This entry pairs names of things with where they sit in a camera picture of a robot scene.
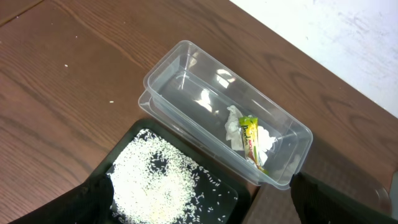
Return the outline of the green yellow snack wrapper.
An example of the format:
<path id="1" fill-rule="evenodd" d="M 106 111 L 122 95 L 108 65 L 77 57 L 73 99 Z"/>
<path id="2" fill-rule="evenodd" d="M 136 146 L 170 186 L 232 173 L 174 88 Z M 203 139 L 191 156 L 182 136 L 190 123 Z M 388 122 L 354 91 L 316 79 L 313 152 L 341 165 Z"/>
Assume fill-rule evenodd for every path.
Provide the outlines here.
<path id="1" fill-rule="evenodd" d="M 268 171 L 262 167 L 259 157 L 258 118 L 243 116 L 239 118 L 238 121 L 241 129 L 246 160 L 262 173 L 268 174 Z"/>

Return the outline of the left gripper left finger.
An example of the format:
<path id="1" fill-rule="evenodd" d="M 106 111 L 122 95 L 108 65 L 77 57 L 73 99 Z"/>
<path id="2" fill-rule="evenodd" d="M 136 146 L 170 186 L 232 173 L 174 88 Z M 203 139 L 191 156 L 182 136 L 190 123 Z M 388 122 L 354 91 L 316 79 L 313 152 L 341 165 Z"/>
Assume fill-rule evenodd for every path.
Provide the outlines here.
<path id="1" fill-rule="evenodd" d="M 10 224 L 104 223 L 113 204 L 114 188 L 107 175 L 82 183 Z"/>

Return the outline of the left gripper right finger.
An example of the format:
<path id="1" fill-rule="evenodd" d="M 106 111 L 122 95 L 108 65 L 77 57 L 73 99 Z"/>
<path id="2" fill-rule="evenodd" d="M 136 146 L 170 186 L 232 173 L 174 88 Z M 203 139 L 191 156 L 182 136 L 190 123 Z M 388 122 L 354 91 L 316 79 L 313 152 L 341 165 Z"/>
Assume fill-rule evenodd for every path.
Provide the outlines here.
<path id="1" fill-rule="evenodd" d="M 302 224 L 397 224 L 306 173 L 293 175 L 290 196 Z"/>

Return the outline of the white rice grains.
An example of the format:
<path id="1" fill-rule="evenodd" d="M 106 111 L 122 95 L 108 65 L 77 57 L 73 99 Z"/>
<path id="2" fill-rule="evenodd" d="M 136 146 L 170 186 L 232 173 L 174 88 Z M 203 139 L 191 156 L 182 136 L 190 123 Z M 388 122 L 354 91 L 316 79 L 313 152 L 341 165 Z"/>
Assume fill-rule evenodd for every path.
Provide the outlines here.
<path id="1" fill-rule="evenodd" d="M 238 194 L 225 181 L 149 129 L 113 162 L 112 216 L 119 223 L 226 223 Z"/>

